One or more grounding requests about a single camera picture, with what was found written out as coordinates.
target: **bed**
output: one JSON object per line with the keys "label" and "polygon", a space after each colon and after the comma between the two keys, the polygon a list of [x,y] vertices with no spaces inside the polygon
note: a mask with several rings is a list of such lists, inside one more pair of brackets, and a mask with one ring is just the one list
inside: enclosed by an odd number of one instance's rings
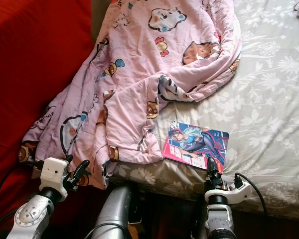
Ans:
{"label": "bed", "polygon": [[[269,214],[299,220],[299,13],[293,1],[234,0],[243,49],[233,80],[197,104],[170,103],[157,117],[162,148],[172,120],[229,132],[223,178],[252,179]],[[111,180],[145,191],[195,200],[206,172],[164,160],[120,162]],[[257,194],[235,208],[261,212]]]}

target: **pink blanket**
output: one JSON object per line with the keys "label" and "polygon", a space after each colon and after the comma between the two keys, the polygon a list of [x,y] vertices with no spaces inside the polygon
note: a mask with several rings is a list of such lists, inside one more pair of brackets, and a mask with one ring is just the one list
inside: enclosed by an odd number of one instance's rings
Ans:
{"label": "pink blanket", "polygon": [[104,189],[118,161],[163,159],[154,119],[168,102],[198,102],[226,84],[241,38],[232,0],[113,0],[97,42],[24,136],[19,160],[72,154],[74,171],[89,159],[80,185]]}

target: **comic book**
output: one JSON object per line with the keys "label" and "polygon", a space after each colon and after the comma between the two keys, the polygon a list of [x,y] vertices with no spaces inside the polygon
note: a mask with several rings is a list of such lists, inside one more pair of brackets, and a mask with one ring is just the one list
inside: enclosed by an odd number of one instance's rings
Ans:
{"label": "comic book", "polygon": [[162,150],[164,158],[206,169],[212,157],[224,170],[229,133],[172,121]]}

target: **gray floral pattern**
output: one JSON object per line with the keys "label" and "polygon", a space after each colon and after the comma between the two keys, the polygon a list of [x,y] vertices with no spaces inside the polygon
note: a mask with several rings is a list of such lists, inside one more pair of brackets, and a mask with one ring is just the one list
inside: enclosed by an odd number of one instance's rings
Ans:
{"label": "gray floral pattern", "polygon": [[[271,215],[299,220],[299,16],[293,1],[235,0],[243,50],[236,76],[199,104],[171,103],[157,117],[162,147],[172,120],[229,132],[223,179],[248,176]],[[206,172],[164,160],[120,163],[112,180],[195,200]],[[257,194],[235,209],[261,212]]]}

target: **red cushion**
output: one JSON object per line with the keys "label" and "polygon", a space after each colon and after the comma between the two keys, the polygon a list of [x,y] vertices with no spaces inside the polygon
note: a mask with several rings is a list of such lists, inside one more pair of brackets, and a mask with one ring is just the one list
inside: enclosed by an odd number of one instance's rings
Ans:
{"label": "red cushion", "polygon": [[[90,21],[87,0],[0,0],[0,180],[17,163],[23,135],[91,52]],[[7,179],[0,217],[38,190],[30,175],[21,166]]]}

